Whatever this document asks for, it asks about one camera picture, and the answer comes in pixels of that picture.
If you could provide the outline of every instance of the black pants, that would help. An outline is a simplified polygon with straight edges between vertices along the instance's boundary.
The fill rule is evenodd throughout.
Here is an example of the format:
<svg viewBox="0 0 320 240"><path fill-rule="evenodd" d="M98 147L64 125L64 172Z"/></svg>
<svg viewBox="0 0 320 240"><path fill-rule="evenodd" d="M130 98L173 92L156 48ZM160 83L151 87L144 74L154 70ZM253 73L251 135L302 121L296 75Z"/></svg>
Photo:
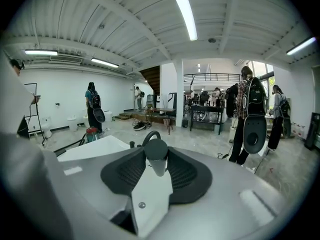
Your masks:
<svg viewBox="0 0 320 240"><path fill-rule="evenodd" d="M102 132L102 124L97 121L94 115L94 110L91 107L88 107L88 121L90 127L95 127L98 129L98 131Z"/></svg>
<svg viewBox="0 0 320 240"><path fill-rule="evenodd" d="M233 139L233 149L229 161L237 163L238 165L243 165L249 155L249 153L243 149L241 151L242 144L244 142L244 126L245 120L239 117L238 126L235 130L235 135Z"/></svg>
<svg viewBox="0 0 320 240"><path fill-rule="evenodd" d="M282 133L283 120L284 119L281 116L273 119L272 130L271 130L271 134L268 142L269 149L275 150L278 147L281 133Z"/></svg>
<svg viewBox="0 0 320 240"><path fill-rule="evenodd" d="M235 100L231 97L226 100L226 115L229 118L234 117L234 101Z"/></svg>
<svg viewBox="0 0 320 240"><path fill-rule="evenodd" d="M22 119L17 134L20 137L29 139L29 128L25 118Z"/></svg>

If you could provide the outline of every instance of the screw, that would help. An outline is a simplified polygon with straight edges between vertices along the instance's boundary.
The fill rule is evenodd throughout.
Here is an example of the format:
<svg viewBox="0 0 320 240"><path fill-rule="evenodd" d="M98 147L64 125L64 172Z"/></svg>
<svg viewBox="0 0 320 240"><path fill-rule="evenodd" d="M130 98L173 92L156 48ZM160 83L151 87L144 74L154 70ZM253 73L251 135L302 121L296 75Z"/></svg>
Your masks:
<svg viewBox="0 0 320 240"><path fill-rule="evenodd" d="M139 203L139 208L143 209L146 207L146 204L144 202Z"/></svg>

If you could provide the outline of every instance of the black table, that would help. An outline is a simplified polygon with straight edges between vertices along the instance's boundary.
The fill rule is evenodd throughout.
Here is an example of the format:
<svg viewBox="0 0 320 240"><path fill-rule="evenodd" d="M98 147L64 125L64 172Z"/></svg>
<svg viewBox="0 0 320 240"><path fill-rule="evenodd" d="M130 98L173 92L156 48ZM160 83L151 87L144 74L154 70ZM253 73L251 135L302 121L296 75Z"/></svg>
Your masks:
<svg viewBox="0 0 320 240"><path fill-rule="evenodd" d="M217 121L208 121L209 118L205 121L196 121L194 120L194 113L196 112L216 112L218 113L218 122ZM194 122L196 123L205 123L205 124L214 124L214 125L218 125L219 126L219 135L220 135L220 130L221 130L221 124L222 124L222 115L224 113L224 108L223 107L218 107L218 106L200 106L200 105L192 105L191 106L191 122L190 122L190 132L192 129L192 126L194 124Z"/></svg>

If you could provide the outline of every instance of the black seat pad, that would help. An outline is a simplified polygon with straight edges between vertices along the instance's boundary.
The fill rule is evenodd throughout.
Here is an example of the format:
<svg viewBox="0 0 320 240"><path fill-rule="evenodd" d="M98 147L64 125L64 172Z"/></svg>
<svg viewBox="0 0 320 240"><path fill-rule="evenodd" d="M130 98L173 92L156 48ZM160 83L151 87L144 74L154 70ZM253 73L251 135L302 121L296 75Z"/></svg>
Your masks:
<svg viewBox="0 0 320 240"><path fill-rule="evenodd" d="M244 121L243 147L249 154L256 154L264 147L267 121L264 116L249 115Z"/></svg>
<svg viewBox="0 0 320 240"><path fill-rule="evenodd" d="M106 120L105 113L102 111L101 108L95 108L93 110L93 114L94 114L95 119L99 123L103 123Z"/></svg>

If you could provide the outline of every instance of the jeans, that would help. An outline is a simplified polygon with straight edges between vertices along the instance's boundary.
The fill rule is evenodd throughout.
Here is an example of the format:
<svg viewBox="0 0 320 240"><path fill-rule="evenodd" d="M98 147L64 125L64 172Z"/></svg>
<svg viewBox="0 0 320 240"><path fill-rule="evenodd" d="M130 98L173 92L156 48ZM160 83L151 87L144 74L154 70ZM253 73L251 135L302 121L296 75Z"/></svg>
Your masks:
<svg viewBox="0 0 320 240"><path fill-rule="evenodd" d="M234 117L234 101L235 100L231 97L226 100L226 115L229 118Z"/></svg>
<svg viewBox="0 0 320 240"><path fill-rule="evenodd" d="M137 98L136 103L138 104L138 109L141 110L141 98Z"/></svg>
<svg viewBox="0 0 320 240"><path fill-rule="evenodd" d="M269 149L275 150L278 147L281 133L282 133L283 120L284 119L281 116L273 119L272 130L271 130L270 138L269 138L269 142L268 142Z"/></svg>
<svg viewBox="0 0 320 240"><path fill-rule="evenodd" d="M232 154L229 159L229 162L237 163L238 165L243 165L249 155L245 149L243 149L240 153L242 144L244 142L244 126L245 120L239 117L238 126L236 127L233 139Z"/></svg>

